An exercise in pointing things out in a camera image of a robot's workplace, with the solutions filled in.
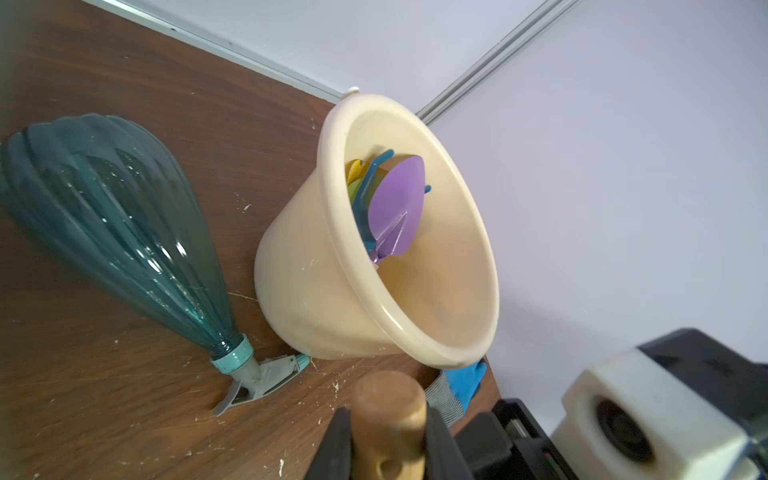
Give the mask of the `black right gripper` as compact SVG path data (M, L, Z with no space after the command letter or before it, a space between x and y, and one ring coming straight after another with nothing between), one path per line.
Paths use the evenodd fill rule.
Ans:
M634 347L688 386L747 434L746 459L767 475L767 368L697 329L680 329ZM598 422L611 443L635 461L651 458L637 426L623 429L628 416L603 401ZM477 479L580 479L571 470L525 404L497 402L474 417L456 436Z

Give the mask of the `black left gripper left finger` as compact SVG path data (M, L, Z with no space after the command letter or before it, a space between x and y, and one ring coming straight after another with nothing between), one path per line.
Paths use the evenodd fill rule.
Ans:
M351 412L342 407L334 413L304 479L349 480L351 463Z

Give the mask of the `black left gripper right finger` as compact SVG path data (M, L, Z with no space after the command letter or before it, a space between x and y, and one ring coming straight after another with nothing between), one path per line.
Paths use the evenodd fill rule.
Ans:
M474 479L440 413L432 407L427 409L424 479Z

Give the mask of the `green rake wooden handle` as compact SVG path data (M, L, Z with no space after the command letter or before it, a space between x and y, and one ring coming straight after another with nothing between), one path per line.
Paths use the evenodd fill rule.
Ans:
M353 479L421 479L427 402L421 385L399 371L361 378L351 398Z

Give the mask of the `cream plastic bucket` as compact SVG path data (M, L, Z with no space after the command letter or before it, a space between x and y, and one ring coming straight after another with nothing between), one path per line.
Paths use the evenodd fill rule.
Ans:
M386 150L423 158L431 191L412 246L375 266L346 168ZM351 94L328 113L315 168L262 236L254 282L276 334L324 360L404 353L463 368L488 352L499 321L491 244L460 171L413 112L373 93Z

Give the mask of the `purple trowel pink handle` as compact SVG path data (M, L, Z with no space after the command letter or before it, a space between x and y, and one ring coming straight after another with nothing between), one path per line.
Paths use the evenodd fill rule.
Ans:
M368 209L375 240L370 259L376 267L410 248L421 222L425 188L424 161L411 156L393 167L376 189Z

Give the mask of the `blue fork yellow handle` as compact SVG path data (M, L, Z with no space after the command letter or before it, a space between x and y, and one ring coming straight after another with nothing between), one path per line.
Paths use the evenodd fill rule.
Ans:
M383 152L382 154L378 155L371 161L366 161L368 163L367 171L365 172L365 175L362 177L362 182L360 184L360 188L357 192L357 195L354 199L354 202L351 203L351 209L353 213L353 217L358 229L358 232L361 236L363 245L369 254L372 252L374 246L375 246L375 240L371 233L371 230L368 225L368 209L370 202L372 200L372 197L384 179L384 177L389 173L389 170L386 170L383 168L383 165L392 160L394 158L394 151L393 150L387 150ZM431 186L426 183L425 193L426 195L431 191Z

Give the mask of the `yellow shovel yellow handle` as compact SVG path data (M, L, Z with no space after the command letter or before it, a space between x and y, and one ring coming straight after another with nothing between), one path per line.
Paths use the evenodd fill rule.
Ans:
M346 184L350 185L360 180L367 171L368 163L361 159L354 159L346 166Z

